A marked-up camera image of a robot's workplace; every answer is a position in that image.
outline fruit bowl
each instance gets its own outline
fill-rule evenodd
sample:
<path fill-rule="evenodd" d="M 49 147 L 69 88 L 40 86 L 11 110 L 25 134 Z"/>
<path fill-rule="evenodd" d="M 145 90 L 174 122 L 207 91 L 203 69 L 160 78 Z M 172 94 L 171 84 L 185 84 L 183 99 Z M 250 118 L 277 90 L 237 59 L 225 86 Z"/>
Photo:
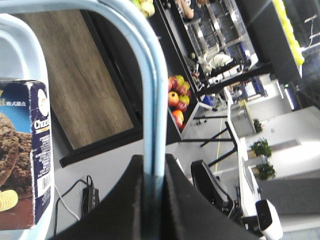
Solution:
<path fill-rule="evenodd" d="M 182 75 L 173 75 L 168 78 L 168 106 L 172 121 L 180 133 L 184 130 L 196 103 L 196 96 L 193 94 L 190 83 Z"/>

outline black chair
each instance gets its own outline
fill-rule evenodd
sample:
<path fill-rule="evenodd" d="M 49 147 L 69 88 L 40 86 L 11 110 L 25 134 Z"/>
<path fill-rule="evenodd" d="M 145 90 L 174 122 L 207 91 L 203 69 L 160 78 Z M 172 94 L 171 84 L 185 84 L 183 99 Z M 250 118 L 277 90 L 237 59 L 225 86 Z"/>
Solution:
<path fill-rule="evenodd" d="M 191 164 L 193 185 L 202 195 L 228 218 L 236 213 L 235 202 L 227 193 L 227 187 L 213 176 L 208 165 L 203 160 Z"/>

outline white desk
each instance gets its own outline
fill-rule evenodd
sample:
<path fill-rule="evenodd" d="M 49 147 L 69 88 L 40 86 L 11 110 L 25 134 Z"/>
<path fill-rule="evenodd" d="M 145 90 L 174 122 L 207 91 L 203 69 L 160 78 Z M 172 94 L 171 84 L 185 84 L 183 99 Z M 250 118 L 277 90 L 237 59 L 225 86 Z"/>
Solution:
<path fill-rule="evenodd" d="M 245 138 L 238 138 L 236 130 L 231 121 L 231 105 L 233 104 L 231 94 L 225 87 L 224 94 L 227 98 L 227 122 L 237 144 L 238 170 L 239 170 L 239 187 L 240 187 L 240 204 L 244 217 L 256 216 L 256 202 L 260 200 L 258 193 L 258 183 L 252 173 L 251 168 L 245 166 L 248 161 L 247 145 Z"/>

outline cookie box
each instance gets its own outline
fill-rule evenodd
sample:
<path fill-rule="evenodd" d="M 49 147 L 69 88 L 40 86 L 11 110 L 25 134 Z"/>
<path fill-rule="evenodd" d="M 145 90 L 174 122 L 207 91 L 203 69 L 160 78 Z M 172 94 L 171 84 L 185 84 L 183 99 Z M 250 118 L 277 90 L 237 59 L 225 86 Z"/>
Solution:
<path fill-rule="evenodd" d="M 0 79 L 0 230 L 32 228 L 49 205 L 49 111 L 45 84 Z"/>

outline metal tube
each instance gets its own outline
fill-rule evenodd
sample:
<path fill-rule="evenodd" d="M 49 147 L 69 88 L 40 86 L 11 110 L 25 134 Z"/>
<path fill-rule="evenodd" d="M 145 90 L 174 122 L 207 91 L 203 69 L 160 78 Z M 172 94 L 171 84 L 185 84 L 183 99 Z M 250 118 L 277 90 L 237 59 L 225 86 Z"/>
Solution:
<path fill-rule="evenodd" d="M 127 39 L 138 59 L 143 84 L 144 239 L 160 238 L 161 197 L 165 172 L 167 80 L 165 57 L 153 29 L 128 0 L 1 0 L 0 13 L 34 13 L 67 9 L 97 12 Z"/>

